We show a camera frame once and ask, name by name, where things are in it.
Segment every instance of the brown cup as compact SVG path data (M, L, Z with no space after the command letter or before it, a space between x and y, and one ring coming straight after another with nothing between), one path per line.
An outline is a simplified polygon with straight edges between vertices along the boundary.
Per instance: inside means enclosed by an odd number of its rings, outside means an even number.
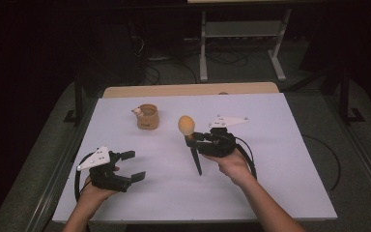
M158 110L153 104L139 106L142 115L137 116L137 127L142 130L154 130L158 127Z

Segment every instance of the metal frame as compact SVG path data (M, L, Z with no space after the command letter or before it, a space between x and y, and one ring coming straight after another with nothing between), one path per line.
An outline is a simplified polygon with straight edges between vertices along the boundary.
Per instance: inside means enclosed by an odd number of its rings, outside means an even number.
M89 126L90 118L92 117L97 102L97 99L91 99L87 103L87 109L82 115L81 120L79 120L80 123L78 127L75 127L72 132L68 146L65 147L61 158L56 163L52 176L38 201L38 206L34 214L31 216L25 231L42 231L44 229L44 224L49 220L47 217L50 217L51 215L50 210L55 210L50 209L50 206L53 204L57 205L58 197L60 197L60 193L62 192L71 171L71 161L74 159L74 156L80 148L80 143L87 127Z
M202 13L201 19L201 52L200 52L200 81L208 81L207 60L206 60L206 38L220 37L259 37L275 36L276 44L273 49L268 50L273 69L279 81L285 81L286 76L278 60L278 52L284 39L285 31L292 9L285 10L282 20L275 21L243 21L243 22L207 22L206 12Z

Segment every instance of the cable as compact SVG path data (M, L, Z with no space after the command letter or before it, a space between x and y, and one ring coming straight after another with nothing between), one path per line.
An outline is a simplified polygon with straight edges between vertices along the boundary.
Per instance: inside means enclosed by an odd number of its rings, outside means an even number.
M228 47L218 45L218 46L216 46L216 48L219 50L220 54L215 57L212 53L206 53L206 57L208 59L210 59L211 61L213 61L214 63L220 64L220 65L243 67L243 66L246 66L248 64L249 54L252 53L254 50L258 49L266 41L267 40L262 40L261 42L258 42L258 44L256 46L254 46L252 48L252 50L249 51L247 54L243 54L242 52L238 52L235 48L235 45L231 44L231 43L228 43ZM234 60L228 60L226 58L221 57L222 53L228 53L228 54L234 55L236 58Z
M149 68L149 69L151 69L151 70L154 70L154 71L157 73L157 75L153 75L153 74L149 73L149 71L147 70L147 68ZM144 69L144 72L146 73L146 78L144 78L143 85L146 84L147 75L149 75L149 76L151 76L151 77L154 77L154 78L156 79L154 82L151 81L151 84L152 84L152 85L156 85L156 84L158 84L158 83L160 82L161 74L160 74L160 72L159 72L158 69L156 69L156 68L151 67L151 66L148 65L148 66Z
M192 76L194 77L194 83L195 84L198 83L197 76L195 75L194 71L189 66L187 66L184 63L180 63L180 62L158 63L158 64L150 65L150 67L152 67L152 66L161 66L161 65L179 65L179 66L183 66L183 67L185 67L186 69L188 69L191 72Z
M313 137L313 136L310 136L310 135L306 135L306 134L302 134L302 137L306 137L306 138L310 138L310 139L313 139L321 144L323 144L326 148L328 148L330 150L330 152L333 154L335 160L336 160L336 163L338 165L338 175L336 177L336 181L335 183L333 184L333 186L329 189L329 196L330 197L333 197L333 191L336 189L336 187L338 186L339 184L339 181L341 179L341 176L342 176L342 167L340 165L340 160L339 160L339 157L336 155L336 153L323 141L321 141L320 139L316 138L316 137Z
M141 39L140 37L137 37L137 36L132 36L131 38L132 38L132 39L137 39L137 40L139 40L139 41L141 42L141 46L140 46L140 48L138 49L137 52L134 53L137 57L140 57L140 52L141 52L141 51L143 50L143 48L144 48L144 41L143 41L143 39Z
M237 138L238 140L240 140L241 142L243 142L243 144L245 144L245 146L248 148L249 150L249 154L251 155L251 160L254 161L254 156L252 155L252 151L251 151L251 148L248 146L248 144L246 144L245 141L243 141L242 139L238 138L238 137L235 137Z
M87 155L86 157L84 157L82 159L82 161L79 163L82 164L87 158L89 158L93 153ZM79 187L80 187L80 171L77 171L76 169L76 173L74 175L74 198L76 199L76 202L79 200L80 198L80 192L81 190L79 190Z
M199 55L200 54L200 52L201 52L201 41L200 41L199 38L196 38L195 40L198 41L198 44L189 48L188 50L186 50L184 55L183 55L183 58L186 58L186 57L189 57L189 56L192 56L192 55ZM215 39L210 40L210 42L206 44L206 49L208 47L210 47L214 43L214 41L215 41Z
M87 185L89 185L90 183L92 182L92 180L88 181L84 186L83 188L80 190L80 194L82 194L82 191L87 187Z

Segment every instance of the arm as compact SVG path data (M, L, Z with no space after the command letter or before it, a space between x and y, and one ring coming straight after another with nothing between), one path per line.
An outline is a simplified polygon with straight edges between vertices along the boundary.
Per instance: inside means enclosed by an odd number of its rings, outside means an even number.
M80 198L63 229L64 232L84 232L87 223L100 205L109 196L117 193L117 191L94 187L92 183L89 182L90 178L87 178L87 186L81 192Z
M265 231L304 231L262 188L250 173L243 155L236 149L224 158L204 156L218 163L219 170L239 186Z

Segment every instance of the human hand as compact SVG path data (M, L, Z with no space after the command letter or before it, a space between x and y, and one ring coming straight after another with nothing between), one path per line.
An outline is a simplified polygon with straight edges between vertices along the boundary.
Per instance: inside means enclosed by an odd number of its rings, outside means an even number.
M114 171L118 171L120 168L115 167ZM90 176L86 178L83 190L80 192L80 197L77 204L90 213L89 218L95 214L96 210L109 196L116 194L118 191L97 188L92 185Z
M241 186L246 181L251 181L253 178L249 171L248 164L246 163L243 154L238 149L235 149L230 155L217 158L203 155L208 160L218 163L219 170L231 178L234 184Z

